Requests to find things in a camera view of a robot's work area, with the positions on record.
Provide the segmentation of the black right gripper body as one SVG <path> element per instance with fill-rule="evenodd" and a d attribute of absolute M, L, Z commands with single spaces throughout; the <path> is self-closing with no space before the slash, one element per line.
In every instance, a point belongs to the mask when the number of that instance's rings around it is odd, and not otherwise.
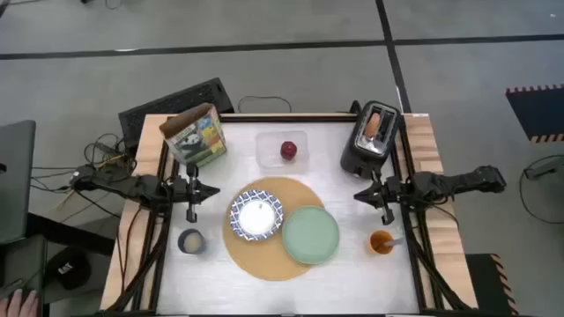
<path fill-rule="evenodd" d="M 410 196 L 410 185 L 402 182 L 397 176 L 390 176 L 382 185 L 381 199 L 384 213 L 382 223 L 390 225 L 395 216 L 389 207 L 390 203 L 407 204 Z"/>

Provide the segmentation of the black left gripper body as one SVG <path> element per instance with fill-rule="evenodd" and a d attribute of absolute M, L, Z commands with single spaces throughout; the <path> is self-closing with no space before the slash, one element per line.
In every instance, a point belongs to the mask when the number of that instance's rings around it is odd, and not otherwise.
<path fill-rule="evenodd" d="M 186 220 L 190 223 L 197 221 L 197 214 L 194 210 L 196 204 L 196 181 L 197 181 L 197 166 L 193 163 L 186 165 L 186 173 L 188 179 L 176 175 L 170 183 L 172 189 L 173 203 L 188 203 L 189 207 L 186 210 Z"/>

